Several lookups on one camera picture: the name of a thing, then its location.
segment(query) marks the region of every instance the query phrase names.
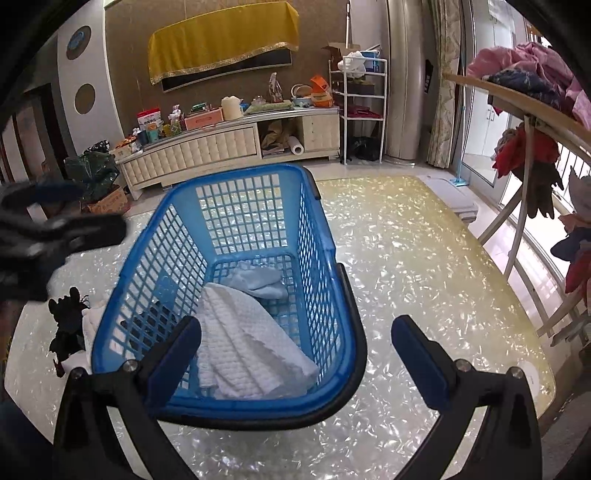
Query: laundry basket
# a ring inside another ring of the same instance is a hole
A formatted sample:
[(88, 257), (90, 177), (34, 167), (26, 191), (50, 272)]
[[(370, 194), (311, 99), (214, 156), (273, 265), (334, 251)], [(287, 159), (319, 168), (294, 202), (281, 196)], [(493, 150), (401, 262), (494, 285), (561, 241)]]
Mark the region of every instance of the laundry basket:
[(286, 300), (260, 300), (319, 367), (302, 397), (217, 400), (199, 387), (191, 361), (159, 419), (233, 430), (295, 429), (322, 421), (353, 396), (367, 345), (359, 312), (314, 179), (305, 168), (273, 165), (217, 173), (169, 192), (131, 249), (92, 351), (95, 373), (141, 359), (194, 315), (202, 287), (239, 261), (283, 272)]

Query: blue gripper pad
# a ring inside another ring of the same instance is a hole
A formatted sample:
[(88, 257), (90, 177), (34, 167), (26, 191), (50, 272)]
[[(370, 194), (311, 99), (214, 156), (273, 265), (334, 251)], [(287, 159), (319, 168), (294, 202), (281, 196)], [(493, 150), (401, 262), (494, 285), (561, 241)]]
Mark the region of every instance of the blue gripper pad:
[(392, 322), (392, 345), (402, 359), (427, 407), (443, 411), (449, 407), (456, 385), (456, 368), (437, 342), (425, 336), (408, 315)]
[(156, 415), (172, 397), (200, 345), (201, 325), (187, 315), (144, 356), (138, 383), (150, 415)]

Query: light blue cloth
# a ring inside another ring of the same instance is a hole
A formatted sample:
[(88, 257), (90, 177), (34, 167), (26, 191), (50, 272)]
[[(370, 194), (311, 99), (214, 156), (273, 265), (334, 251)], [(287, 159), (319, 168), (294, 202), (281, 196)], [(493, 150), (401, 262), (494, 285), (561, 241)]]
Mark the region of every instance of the light blue cloth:
[(276, 268), (241, 261), (221, 283), (259, 299), (283, 300), (288, 297), (288, 293), (281, 283), (282, 277), (283, 274)]

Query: gold fringe trim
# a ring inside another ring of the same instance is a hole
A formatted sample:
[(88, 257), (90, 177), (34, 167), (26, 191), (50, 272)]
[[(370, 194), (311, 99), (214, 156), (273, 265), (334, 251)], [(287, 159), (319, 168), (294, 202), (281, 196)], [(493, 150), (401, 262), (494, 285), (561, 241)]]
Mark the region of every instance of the gold fringe trim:
[(183, 70), (173, 70), (172, 72), (164, 72), (161, 75), (158, 75), (154, 78), (150, 78), (150, 82), (152, 85), (156, 85), (158, 82), (162, 81), (162, 79), (170, 78), (170, 77), (179, 77), (181, 75), (190, 75), (192, 73), (199, 73), (199, 72), (206, 72), (208, 70), (218, 69), (220, 67), (225, 67), (227, 65), (232, 65), (234, 63), (238, 63), (242, 60), (251, 59), (260, 55), (261, 53), (266, 53), (268, 51), (279, 50), (280, 48), (288, 48), (291, 51), (298, 51), (299, 47), (297, 45), (291, 44), (289, 42), (281, 41), (277, 42), (274, 45), (268, 45), (266, 47), (257, 48), (256, 50), (252, 50), (247, 53), (243, 53), (238, 57), (234, 57), (231, 59), (220, 60), (214, 63), (210, 63), (208, 65), (201, 65), (200, 67), (193, 67), (191, 69), (183, 69)]

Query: transparent table cover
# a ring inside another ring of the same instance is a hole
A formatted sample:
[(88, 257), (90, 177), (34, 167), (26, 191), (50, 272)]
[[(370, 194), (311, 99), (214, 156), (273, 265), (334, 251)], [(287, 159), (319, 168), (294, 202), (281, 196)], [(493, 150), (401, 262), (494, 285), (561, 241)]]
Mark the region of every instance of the transparent table cover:
[[(322, 202), (368, 340), (365, 377), (350, 402), (325, 422), (290, 432), (225, 432), (161, 423), (204, 479), (391, 479), (416, 451), (437, 413), (423, 403), (389, 339), (394, 317), (409, 314), (452, 358), (476, 368), (524, 368), (540, 415), (555, 384), (526, 313), (477, 240), (443, 202), (412, 177), (319, 182)], [(53, 297), (75, 285), (96, 303), (109, 295), (150, 213), (130, 218), (118, 246), (70, 258), (51, 281)], [(56, 324), (46, 304), (28, 304), (17, 326), (7, 391), (48, 439), (65, 379), (48, 346)], [(148, 477), (119, 413), (111, 418), (131, 465)], [(483, 409), (472, 420), (446, 475), (463, 465)]]

